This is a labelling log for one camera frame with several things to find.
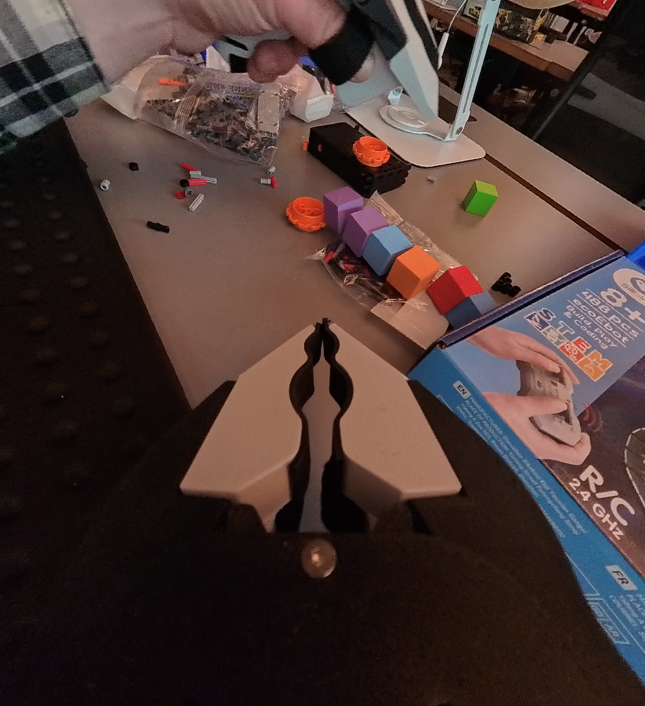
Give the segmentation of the purple cube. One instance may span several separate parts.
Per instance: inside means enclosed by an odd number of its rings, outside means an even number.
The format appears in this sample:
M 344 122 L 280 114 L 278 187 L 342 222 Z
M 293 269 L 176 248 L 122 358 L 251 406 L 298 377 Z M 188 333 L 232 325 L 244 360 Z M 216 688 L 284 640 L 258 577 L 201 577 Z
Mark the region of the purple cube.
M 374 207 L 364 207 L 352 213 L 342 230 L 342 240 L 357 258 L 361 258 L 371 234 L 390 224 Z
M 331 190 L 322 198 L 326 225 L 341 236 L 349 216 L 363 209 L 363 197 L 348 186 Z

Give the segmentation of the black perforated panel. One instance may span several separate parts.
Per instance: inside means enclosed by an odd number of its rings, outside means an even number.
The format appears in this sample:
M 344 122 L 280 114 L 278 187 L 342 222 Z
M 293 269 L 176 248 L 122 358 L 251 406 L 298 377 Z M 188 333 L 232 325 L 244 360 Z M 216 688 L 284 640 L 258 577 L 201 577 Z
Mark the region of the black perforated panel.
M 0 559 L 47 550 L 188 404 L 60 121 L 0 156 Z

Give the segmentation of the red cube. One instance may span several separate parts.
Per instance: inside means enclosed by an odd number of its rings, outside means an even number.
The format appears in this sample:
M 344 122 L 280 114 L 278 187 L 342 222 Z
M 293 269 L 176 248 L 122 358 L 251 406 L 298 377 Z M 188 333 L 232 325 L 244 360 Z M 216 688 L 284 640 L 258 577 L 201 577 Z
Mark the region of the red cube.
M 441 273 L 425 293 L 440 314 L 445 315 L 471 296 L 484 291 L 472 271 L 465 265 Z

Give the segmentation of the green cube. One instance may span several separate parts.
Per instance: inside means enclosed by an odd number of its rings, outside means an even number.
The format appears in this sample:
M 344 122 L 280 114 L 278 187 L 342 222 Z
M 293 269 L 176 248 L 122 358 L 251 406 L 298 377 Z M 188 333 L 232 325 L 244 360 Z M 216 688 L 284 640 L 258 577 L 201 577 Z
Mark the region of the green cube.
M 498 190 L 492 183 L 474 180 L 462 201 L 466 213 L 485 217 L 498 199 Z

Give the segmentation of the white book stand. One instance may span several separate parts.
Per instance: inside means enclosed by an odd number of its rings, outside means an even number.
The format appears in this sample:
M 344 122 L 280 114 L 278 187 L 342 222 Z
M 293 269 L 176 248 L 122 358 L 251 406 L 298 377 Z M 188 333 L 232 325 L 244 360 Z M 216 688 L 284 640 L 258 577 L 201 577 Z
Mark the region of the white book stand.
M 346 106 L 337 91 L 345 112 L 412 166 L 429 169 L 483 158 L 485 150 L 465 136 L 464 131 L 499 7 L 499 1 L 486 1 L 480 13 L 465 81 L 451 120 L 441 119 L 439 113 L 422 114 L 402 88 L 392 89 L 355 107 Z M 440 65 L 447 40 L 448 34 L 444 34 L 439 44 Z

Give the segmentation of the person's left hand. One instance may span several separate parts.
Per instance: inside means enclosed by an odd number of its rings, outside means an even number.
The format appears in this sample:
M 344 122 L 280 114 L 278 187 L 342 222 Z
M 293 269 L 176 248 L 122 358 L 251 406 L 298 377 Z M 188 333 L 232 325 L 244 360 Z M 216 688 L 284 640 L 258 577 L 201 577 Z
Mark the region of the person's left hand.
M 260 43 L 248 75 L 268 83 L 291 70 L 309 49 L 334 38 L 346 13 L 337 1 L 67 1 L 109 83 L 156 54 L 192 55 L 224 36 L 284 31 Z

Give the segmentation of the orange cube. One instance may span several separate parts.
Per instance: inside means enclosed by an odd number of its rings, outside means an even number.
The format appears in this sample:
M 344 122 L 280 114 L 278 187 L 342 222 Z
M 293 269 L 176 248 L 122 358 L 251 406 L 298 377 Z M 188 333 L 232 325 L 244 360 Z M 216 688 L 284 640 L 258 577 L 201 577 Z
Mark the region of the orange cube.
M 441 269 L 441 264 L 418 245 L 398 255 L 387 276 L 387 283 L 408 301 L 425 291 Z

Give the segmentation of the blue cube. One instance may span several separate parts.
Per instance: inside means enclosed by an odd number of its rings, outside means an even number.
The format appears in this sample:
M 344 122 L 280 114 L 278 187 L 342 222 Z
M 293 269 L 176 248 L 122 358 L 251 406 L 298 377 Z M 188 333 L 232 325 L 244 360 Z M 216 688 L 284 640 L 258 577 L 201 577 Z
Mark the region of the blue cube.
M 459 304 L 451 308 L 444 317 L 453 329 L 458 329 L 469 322 L 475 321 L 480 316 L 492 311 L 497 303 L 488 292 L 481 292 L 468 296 Z
M 395 259 L 413 246 L 397 225 L 388 225 L 371 233 L 361 257 L 378 277 L 383 278 L 388 275 Z

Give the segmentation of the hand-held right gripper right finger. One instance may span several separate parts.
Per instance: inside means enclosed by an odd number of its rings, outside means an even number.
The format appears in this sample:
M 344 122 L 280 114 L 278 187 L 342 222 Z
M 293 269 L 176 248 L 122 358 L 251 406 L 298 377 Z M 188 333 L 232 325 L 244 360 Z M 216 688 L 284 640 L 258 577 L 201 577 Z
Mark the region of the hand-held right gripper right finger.
M 458 495 L 461 482 L 406 375 L 336 323 L 324 320 L 321 331 L 339 407 L 322 476 L 325 527 L 366 532 L 407 501 Z

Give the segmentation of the black perforated block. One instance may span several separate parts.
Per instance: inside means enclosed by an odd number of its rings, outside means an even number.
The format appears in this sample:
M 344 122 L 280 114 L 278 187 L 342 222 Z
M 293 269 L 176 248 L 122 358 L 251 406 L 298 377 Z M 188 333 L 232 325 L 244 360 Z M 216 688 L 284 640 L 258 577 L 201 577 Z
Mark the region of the black perforated block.
M 390 153 L 387 163 L 379 167 L 357 160 L 353 144 L 364 136 L 346 122 L 314 126 L 309 131 L 307 152 L 365 199 L 375 192 L 383 194 L 403 186 L 411 165 L 396 154 Z

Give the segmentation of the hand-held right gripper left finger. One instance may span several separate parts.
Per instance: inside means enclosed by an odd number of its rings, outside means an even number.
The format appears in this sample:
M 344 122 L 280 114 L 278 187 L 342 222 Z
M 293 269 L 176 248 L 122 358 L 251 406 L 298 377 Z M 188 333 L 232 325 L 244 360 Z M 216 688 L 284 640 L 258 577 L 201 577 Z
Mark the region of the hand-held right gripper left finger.
M 310 479 L 308 420 L 323 346 L 310 325 L 239 375 L 181 481 L 186 496 L 251 506 L 268 532 L 297 532 Z

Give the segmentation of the clear bag of grey parts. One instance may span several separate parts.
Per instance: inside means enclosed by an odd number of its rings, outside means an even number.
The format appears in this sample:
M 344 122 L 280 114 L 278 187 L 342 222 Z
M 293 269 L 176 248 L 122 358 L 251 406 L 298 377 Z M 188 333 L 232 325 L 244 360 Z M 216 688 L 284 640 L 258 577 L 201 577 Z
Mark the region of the clear bag of grey parts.
M 290 81 L 261 84 L 247 74 L 157 55 L 124 75 L 103 101 L 217 156 L 269 167 L 298 89 Z

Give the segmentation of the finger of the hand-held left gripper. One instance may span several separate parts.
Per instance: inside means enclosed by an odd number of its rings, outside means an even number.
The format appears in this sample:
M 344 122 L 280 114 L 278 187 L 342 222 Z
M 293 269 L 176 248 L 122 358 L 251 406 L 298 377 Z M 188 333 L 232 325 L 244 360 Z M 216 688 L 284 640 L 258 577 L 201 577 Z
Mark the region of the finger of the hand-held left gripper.
M 355 107 L 395 88 L 403 91 L 422 114 L 437 114 L 440 94 L 438 69 L 440 45 L 435 38 L 423 1 L 388 1 L 406 33 L 405 48 L 386 61 L 373 51 L 360 72 L 336 85 L 346 106 Z M 347 11 L 351 1 L 341 1 Z

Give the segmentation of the orange gear wheel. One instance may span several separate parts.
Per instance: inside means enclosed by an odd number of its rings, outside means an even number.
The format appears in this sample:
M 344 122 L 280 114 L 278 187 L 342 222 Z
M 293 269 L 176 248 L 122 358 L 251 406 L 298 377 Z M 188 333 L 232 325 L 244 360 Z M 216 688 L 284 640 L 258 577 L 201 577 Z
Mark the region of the orange gear wheel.
M 290 202 L 286 216 L 302 232 L 317 232 L 327 226 L 323 202 L 310 197 L 299 197 Z
M 371 136 L 362 136 L 356 140 L 353 143 L 352 151 L 359 163 L 370 168 L 381 167 L 390 159 L 387 144 Z

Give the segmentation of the black office chair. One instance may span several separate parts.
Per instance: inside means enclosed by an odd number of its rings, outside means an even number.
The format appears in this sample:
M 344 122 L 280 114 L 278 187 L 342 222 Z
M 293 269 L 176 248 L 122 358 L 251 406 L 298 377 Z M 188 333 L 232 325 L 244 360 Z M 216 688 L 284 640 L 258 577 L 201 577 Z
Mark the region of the black office chair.
M 524 132 L 645 210 L 645 1 L 617 1 L 573 76 Z

